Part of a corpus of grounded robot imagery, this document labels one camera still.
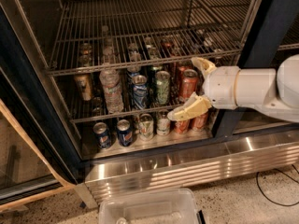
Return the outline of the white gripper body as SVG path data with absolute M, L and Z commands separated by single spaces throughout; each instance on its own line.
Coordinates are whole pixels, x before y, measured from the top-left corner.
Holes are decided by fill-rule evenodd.
M 237 108 L 235 82 L 239 72 L 237 66 L 222 66 L 205 77 L 204 94 L 213 107 L 231 110 Z

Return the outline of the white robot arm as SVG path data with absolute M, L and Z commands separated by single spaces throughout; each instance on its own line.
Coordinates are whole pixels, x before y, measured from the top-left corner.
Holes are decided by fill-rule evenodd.
M 192 64 L 204 76 L 204 94 L 192 94 L 184 105 L 167 114 L 170 120 L 193 119 L 211 107 L 245 107 L 270 118 L 299 122 L 299 55 L 286 59 L 277 70 L 218 67 L 201 57 L 193 57 Z

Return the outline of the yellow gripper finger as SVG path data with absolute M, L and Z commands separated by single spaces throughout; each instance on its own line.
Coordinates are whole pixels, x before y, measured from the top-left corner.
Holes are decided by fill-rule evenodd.
M 216 65 L 213 62 L 205 58 L 192 57 L 191 61 L 193 66 L 202 73 L 204 78 L 207 78 L 209 74 L 217 69 Z
M 193 119 L 205 114 L 211 107 L 210 101 L 205 96 L 199 96 L 195 92 L 188 101 L 167 114 L 172 121 Z

